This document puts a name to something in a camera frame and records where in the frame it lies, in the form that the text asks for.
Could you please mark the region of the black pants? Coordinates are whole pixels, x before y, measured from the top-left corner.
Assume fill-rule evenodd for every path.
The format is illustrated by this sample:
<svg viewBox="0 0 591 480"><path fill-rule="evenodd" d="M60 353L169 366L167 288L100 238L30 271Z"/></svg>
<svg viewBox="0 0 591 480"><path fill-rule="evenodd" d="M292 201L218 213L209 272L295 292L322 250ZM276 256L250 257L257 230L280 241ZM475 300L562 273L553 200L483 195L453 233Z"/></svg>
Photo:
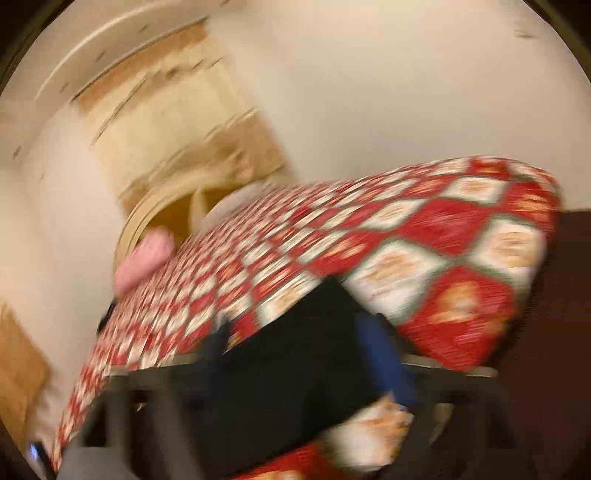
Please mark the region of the black pants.
<svg viewBox="0 0 591 480"><path fill-rule="evenodd" d="M380 397L356 337L362 313L334 277L178 382L208 479L240 474L311 442Z"/></svg>

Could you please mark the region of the black object at bedside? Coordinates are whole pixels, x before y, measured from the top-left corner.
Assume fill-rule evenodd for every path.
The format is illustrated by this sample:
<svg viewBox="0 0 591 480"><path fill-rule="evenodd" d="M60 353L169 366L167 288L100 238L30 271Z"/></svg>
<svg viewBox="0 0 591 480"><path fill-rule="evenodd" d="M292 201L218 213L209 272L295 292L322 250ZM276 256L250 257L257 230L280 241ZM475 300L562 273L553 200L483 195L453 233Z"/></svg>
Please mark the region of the black object at bedside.
<svg viewBox="0 0 591 480"><path fill-rule="evenodd" d="M108 321L110 320L110 318L111 318L111 316L113 314L113 311L114 311L116 305L117 305L117 300L116 299L113 299L110 302L107 310L104 312L104 314L102 315L102 317L101 317L101 319L100 319L100 321L98 323L97 330L96 330L96 335L99 335L104 330L104 328L106 327Z"/></svg>

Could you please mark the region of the pink folded blanket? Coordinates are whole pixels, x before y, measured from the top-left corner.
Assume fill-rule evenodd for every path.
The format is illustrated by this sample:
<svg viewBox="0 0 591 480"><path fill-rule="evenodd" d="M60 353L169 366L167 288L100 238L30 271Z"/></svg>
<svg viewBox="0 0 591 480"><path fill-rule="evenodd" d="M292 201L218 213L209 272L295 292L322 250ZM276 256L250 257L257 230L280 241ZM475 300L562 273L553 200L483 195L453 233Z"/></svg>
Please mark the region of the pink folded blanket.
<svg viewBox="0 0 591 480"><path fill-rule="evenodd" d="M172 257L174 250L174 237L168 230L150 230L116 267L113 274L115 297L121 298L137 287L162 267Z"/></svg>

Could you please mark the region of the red patchwork teddy bedspread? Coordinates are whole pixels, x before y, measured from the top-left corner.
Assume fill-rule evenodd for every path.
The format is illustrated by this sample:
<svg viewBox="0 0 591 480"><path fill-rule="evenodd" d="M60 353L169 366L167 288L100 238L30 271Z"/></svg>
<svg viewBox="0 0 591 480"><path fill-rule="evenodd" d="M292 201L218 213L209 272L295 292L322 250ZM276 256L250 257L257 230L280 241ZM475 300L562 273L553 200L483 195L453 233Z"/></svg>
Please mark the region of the red patchwork teddy bedspread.
<svg viewBox="0 0 591 480"><path fill-rule="evenodd" d="M550 173L490 156L267 190L119 299L62 415L53 465L113 369L190 351L221 314L241 342L332 275L422 354L455 370L482 364L529 294L560 206Z"/></svg>

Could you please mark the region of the beige curtain side window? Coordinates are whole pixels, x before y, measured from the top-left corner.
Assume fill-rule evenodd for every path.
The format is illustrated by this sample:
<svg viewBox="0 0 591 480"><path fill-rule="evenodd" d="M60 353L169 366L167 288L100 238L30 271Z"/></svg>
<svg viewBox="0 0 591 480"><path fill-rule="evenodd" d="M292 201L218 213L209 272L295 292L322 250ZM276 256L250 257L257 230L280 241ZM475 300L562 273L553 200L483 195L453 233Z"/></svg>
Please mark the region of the beige curtain side window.
<svg viewBox="0 0 591 480"><path fill-rule="evenodd" d="M22 449L32 409L49 376L49 365L5 302L1 302L0 342L1 420Z"/></svg>

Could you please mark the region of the cream wooden headboard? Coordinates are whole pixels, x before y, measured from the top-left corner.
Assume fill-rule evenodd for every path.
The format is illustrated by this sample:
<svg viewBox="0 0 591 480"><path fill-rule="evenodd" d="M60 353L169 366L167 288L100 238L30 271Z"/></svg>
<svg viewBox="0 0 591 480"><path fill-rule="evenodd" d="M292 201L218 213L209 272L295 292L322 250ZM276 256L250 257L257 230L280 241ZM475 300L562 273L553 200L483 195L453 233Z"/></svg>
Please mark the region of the cream wooden headboard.
<svg viewBox="0 0 591 480"><path fill-rule="evenodd" d="M199 231L202 219L224 197L245 184L214 180L197 170L173 176L146 193L129 214L115 248L113 269L134 250L147 230L164 227L176 245Z"/></svg>

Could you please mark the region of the striped pillow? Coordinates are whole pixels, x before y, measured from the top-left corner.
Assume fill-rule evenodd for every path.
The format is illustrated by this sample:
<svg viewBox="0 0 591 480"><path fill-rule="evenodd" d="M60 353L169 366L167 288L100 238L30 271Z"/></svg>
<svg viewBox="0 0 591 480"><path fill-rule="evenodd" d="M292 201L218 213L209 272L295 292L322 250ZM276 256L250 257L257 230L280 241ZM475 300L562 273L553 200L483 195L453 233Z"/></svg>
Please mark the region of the striped pillow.
<svg viewBox="0 0 591 480"><path fill-rule="evenodd" d="M198 232L205 233L249 202L262 197L273 188L270 181L256 181L238 189L213 188L204 190L207 212L198 223Z"/></svg>

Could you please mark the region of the beige curtain behind headboard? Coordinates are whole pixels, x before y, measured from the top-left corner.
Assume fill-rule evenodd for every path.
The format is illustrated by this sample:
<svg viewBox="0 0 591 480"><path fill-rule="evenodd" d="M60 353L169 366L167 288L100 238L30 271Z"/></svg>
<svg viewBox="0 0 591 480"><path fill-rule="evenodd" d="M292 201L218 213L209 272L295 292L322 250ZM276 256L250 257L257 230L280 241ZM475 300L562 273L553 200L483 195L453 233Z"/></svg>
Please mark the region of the beige curtain behind headboard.
<svg viewBox="0 0 591 480"><path fill-rule="evenodd" d="M181 172L245 184L287 165L204 21L124 58L82 90L73 106L125 212Z"/></svg>

